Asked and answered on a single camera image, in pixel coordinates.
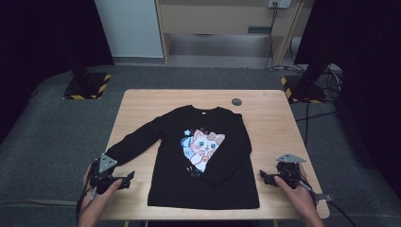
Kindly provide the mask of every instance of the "power outlet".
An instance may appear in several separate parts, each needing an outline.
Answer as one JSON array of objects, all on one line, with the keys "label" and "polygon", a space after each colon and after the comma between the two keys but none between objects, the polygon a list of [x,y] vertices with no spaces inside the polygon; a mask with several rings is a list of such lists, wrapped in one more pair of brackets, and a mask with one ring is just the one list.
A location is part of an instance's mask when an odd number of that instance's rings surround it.
[{"label": "power outlet", "polygon": [[288,9],[291,6],[291,0],[269,0],[268,8]]}]

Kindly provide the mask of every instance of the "human arm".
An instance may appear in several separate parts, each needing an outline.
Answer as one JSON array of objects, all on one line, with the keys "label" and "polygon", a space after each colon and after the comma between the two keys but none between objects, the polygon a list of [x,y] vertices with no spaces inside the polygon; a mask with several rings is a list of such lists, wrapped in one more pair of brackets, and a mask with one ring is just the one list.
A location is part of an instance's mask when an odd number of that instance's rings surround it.
[{"label": "human arm", "polygon": [[[85,185],[85,180],[87,178],[87,175],[89,173],[90,167],[86,170],[86,173],[83,177],[83,183]],[[122,183],[122,180],[119,179],[109,187],[109,189],[104,192],[102,195],[96,194],[94,199],[91,202],[91,197],[94,189],[90,189],[90,185],[88,185],[87,190],[89,190],[85,197],[82,200],[82,205],[81,205],[81,215],[79,217],[78,221],[78,227],[94,227],[102,217],[104,210],[106,208],[107,203],[109,202],[110,198],[113,196],[115,191],[118,190],[120,184]]]},{"label": "human arm", "polygon": [[[304,168],[299,164],[301,174],[306,177]],[[295,189],[292,189],[287,183],[278,176],[274,177],[278,186],[287,195],[289,201],[294,206],[295,210],[301,216],[301,219],[307,227],[323,227],[324,223],[319,217],[315,204],[307,191],[302,185],[298,184]]]}]

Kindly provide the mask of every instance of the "white wall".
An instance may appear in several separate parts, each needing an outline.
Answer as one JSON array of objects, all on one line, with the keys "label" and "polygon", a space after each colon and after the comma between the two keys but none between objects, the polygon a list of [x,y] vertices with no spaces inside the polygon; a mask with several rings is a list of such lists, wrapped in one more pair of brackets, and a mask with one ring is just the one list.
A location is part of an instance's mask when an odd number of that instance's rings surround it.
[{"label": "white wall", "polygon": [[163,57],[154,1],[95,2],[113,57]]}]

